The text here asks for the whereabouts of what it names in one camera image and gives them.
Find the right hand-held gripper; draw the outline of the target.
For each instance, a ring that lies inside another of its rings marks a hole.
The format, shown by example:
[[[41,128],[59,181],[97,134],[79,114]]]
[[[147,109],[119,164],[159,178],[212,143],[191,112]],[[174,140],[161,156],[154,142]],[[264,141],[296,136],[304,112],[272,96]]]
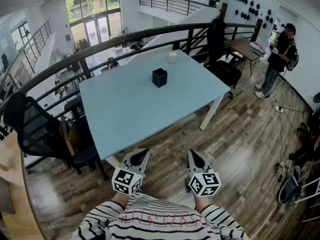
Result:
[[[212,197],[222,183],[220,176],[214,172],[207,157],[193,149],[187,152],[187,168],[192,175],[186,179],[186,189],[196,197]]]

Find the black square cup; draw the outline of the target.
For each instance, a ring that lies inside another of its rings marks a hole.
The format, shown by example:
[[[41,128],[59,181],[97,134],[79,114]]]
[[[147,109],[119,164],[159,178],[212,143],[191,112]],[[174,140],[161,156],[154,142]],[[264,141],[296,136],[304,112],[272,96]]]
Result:
[[[168,73],[162,68],[158,68],[152,72],[152,82],[158,88],[167,84]]]

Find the person's right forearm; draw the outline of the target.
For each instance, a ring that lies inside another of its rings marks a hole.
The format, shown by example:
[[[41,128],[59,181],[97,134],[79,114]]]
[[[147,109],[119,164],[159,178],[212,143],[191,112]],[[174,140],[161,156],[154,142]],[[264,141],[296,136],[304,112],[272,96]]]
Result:
[[[205,209],[206,207],[212,204],[210,199],[207,196],[198,197],[194,194],[193,197],[194,197],[195,209],[197,210],[198,213],[201,213],[203,209]]]

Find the person's left forearm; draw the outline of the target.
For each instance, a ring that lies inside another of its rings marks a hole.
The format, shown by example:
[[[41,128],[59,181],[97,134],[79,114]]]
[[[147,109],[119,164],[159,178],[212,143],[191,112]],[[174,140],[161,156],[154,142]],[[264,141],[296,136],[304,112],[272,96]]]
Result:
[[[129,195],[126,195],[121,192],[117,192],[111,200],[113,202],[118,203],[120,206],[123,207],[123,209],[125,209],[128,204],[129,198],[130,198]]]

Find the white table leg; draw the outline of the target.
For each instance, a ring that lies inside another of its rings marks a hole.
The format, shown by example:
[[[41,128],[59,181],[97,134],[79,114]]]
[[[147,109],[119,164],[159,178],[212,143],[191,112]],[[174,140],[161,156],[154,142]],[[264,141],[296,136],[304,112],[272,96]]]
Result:
[[[105,158],[105,161],[107,161],[114,168],[120,166],[120,162],[113,155]]]
[[[215,114],[215,112],[216,112],[219,104],[221,103],[223,97],[224,97],[224,94],[220,95],[219,97],[217,97],[217,98],[213,101],[213,103],[212,103],[209,111],[207,112],[204,120],[202,121],[202,124],[201,124],[200,127],[199,127],[202,131],[207,127],[207,125],[208,125],[208,123],[210,122],[211,118],[212,118],[213,115]]]

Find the person's striped shirt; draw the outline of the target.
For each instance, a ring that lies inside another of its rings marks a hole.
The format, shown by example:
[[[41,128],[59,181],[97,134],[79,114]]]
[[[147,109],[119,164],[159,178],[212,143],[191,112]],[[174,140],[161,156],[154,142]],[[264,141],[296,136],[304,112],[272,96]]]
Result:
[[[123,209],[108,200],[93,208],[70,240],[249,240],[244,229],[223,208],[172,203],[134,193]]]

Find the grey round device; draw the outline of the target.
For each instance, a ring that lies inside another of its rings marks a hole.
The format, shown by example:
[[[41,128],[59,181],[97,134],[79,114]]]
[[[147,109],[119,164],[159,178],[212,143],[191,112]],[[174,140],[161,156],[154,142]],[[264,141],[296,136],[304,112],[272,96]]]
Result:
[[[295,195],[298,187],[299,187],[299,184],[296,178],[293,175],[288,177],[286,182],[284,183],[284,185],[279,191],[278,202],[281,205],[288,203]]]

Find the white power strip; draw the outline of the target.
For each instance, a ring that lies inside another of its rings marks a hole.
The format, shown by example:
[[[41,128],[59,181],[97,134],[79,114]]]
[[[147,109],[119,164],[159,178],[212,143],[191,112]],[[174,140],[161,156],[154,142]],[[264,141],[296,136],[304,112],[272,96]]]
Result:
[[[283,110],[283,108],[274,100],[273,102],[272,102],[272,108],[276,111],[276,112],[278,112],[278,113],[283,113],[284,112],[284,110]]]

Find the tall black office chair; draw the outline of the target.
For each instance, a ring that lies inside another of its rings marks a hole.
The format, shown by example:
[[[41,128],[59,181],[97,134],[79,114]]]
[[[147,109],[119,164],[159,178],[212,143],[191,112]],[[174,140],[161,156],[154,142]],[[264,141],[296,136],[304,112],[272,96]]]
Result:
[[[207,31],[208,57],[203,66],[229,87],[235,88],[242,73],[230,63],[222,60],[224,55],[224,35],[226,24],[220,18],[212,21]]]

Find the brown wooden side desk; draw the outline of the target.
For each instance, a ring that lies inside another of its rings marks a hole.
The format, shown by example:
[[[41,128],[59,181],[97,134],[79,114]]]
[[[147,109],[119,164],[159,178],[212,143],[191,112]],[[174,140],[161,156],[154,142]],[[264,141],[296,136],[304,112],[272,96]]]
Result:
[[[263,54],[259,52],[257,49],[253,48],[250,45],[248,39],[228,39],[224,41],[224,45],[226,47],[231,48],[233,52],[239,53],[241,55],[241,66],[240,71],[242,72],[245,63],[249,62],[249,69],[250,69],[250,77],[252,76],[256,63],[259,58],[263,57]]]

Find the white flat box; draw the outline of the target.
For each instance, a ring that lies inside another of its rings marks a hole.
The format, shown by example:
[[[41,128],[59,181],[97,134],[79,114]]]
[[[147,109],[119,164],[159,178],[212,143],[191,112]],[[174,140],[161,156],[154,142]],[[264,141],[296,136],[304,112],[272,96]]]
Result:
[[[266,54],[266,48],[257,42],[250,42],[249,45],[261,54]]]

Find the glass entrance door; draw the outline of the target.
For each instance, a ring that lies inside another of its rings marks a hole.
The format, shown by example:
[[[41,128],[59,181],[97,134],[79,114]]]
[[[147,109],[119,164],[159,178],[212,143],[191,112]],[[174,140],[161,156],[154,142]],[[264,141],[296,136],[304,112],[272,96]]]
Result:
[[[120,0],[65,0],[65,8],[76,45],[106,42],[122,27]]]

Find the black balcony railing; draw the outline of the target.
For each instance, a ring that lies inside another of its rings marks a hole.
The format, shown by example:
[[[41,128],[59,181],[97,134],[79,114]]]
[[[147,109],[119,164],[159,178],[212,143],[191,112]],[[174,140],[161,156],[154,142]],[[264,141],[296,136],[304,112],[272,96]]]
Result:
[[[191,15],[202,8],[216,9],[215,6],[210,6],[193,0],[139,0],[139,5],[164,10],[166,12],[177,13],[184,16]]]

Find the white metal frame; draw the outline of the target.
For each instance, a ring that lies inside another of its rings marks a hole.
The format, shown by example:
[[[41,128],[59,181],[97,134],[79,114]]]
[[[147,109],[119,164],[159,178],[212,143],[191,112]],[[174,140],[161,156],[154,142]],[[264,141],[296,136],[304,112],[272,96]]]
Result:
[[[309,200],[313,197],[316,197],[318,195],[320,195],[320,177],[305,184],[305,185],[302,185],[301,186],[301,189],[304,190],[304,191],[308,191],[308,190],[312,190],[314,191],[312,194],[310,195],[306,195],[305,197],[303,198],[300,198],[300,199],[297,199],[294,201],[294,203],[300,203],[300,202],[303,202],[303,201],[306,201],[306,200]]]

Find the group of black wall items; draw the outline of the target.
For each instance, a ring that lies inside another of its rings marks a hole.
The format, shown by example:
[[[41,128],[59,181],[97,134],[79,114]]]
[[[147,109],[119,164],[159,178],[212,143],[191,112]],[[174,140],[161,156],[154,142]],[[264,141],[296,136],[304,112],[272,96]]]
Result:
[[[268,24],[274,23],[273,11],[271,9],[263,10],[259,2],[254,0],[235,0],[235,2],[235,16],[240,16],[245,21],[252,21],[253,24],[261,20],[263,29],[266,29]]]

